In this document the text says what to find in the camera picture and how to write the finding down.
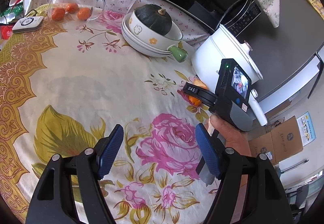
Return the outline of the person right hand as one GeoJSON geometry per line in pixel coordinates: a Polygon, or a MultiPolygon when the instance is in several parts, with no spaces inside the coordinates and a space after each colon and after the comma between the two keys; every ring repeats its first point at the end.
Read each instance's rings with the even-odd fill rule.
{"type": "Polygon", "coordinates": [[[212,114],[209,118],[210,124],[220,135],[222,135],[226,141],[226,147],[235,149],[239,154],[245,156],[251,156],[249,143],[247,139],[247,133],[239,131],[231,124],[221,119],[215,114],[212,114]]]}

